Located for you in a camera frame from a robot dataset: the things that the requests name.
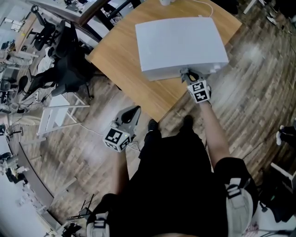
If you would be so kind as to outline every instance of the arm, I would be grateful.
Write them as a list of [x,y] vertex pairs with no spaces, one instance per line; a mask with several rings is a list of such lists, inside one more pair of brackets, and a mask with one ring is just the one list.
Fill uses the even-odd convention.
[[112,170],[111,193],[120,194],[129,182],[128,165],[126,162],[125,150],[116,152]]
[[228,142],[219,121],[208,102],[199,103],[205,127],[205,136],[213,168],[219,160],[230,157]]

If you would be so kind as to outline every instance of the white box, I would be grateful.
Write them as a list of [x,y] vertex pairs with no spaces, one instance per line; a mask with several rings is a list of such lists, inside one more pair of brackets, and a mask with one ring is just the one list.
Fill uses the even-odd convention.
[[187,17],[136,25],[142,72],[150,81],[180,76],[181,68],[218,71],[228,57],[212,18]]

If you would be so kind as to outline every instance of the black shoe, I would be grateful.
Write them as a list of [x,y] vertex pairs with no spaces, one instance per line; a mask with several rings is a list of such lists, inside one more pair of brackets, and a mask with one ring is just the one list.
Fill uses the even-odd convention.
[[158,123],[152,119],[148,123],[148,131],[158,130]]
[[193,127],[193,117],[191,115],[186,115],[183,119],[183,126],[187,128]]

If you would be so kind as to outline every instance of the shoe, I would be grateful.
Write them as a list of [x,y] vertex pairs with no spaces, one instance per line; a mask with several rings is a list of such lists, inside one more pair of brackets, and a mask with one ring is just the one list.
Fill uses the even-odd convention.
[[184,117],[183,126],[187,128],[193,128],[193,117],[191,115],[186,115]]
[[158,123],[152,119],[148,123],[148,131],[158,130]]
[[262,4],[262,6],[265,6],[265,3],[263,0],[259,0],[259,2]]
[[275,19],[275,15],[274,14],[272,14],[271,12],[269,12],[269,14],[270,14],[270,16],[272,17],[272,18],[274,18]]
[[278,146],[280,146],[282,144],[281,133],[280,132],[276,133],[276,141],[277,141]]
[[266,18],[274,25],[277,25],[277,21],[274,18],[272,18],[272,17],[266,17]]
[[273,7],[273,6],[272,6],[271,8],[272,8],[272,10],[274,10],[276,13],[278,13],[278,11],[277,11],[276,9],[274,9],[274,7]]

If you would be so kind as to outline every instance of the parquet floor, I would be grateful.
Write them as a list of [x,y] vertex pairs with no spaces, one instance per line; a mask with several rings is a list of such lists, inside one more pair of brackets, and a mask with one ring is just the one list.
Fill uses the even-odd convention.
[[[296,55],[288,38],[295,49],[296,39],[266,20],[269,6],[263,9],[257,3],[244,15],[242,11],[246,6],[247,3],[241,0],[237,18],[243,25],[226,46],[230,63],[221,72],[211,75],[208,82],[213,91],[211,103],[226,131],[231,154],[244,158],[259,183],[262,178],[260,170],[268,168],[272,161],[283,168],[290,168],[293,161],[293,149],[286,144],[277,146],[274,134],[281,124],[289,125],[296,117]],[[296,34],[290,23],[286,25],[285,30],[290,29]],[[90,101],[91,107],[77,110],[76,116],[84,126],[103,133],[117,111],[133,102],[102,76],[93,79],[92,91],[95,99]],[[80,95],[86,98],[86,90],[82,89]],[[194,130],[205,142],[200,110],[188,94],[161,121],[163,136],[175,135],[187,114],[194,116]],[[140,147],[149,119],[142,113],[136,130]],[[33,139],[37,127],[25,126],[24,132],[22,141]],[[100,136],[81,126],[55,131],[47,137],[41,146],[27,148],[31,157],[42,155],[32,161],[41,178],[53,192],[74,176],[78,179],[49,209],[63,222],[66,217],[77,214],[83,200],[88,200],[93,193],[95,198],[91,208],[108,193],[112,153]],[[137,151],[127,148],[130,176],[137,170],[137,156]]]

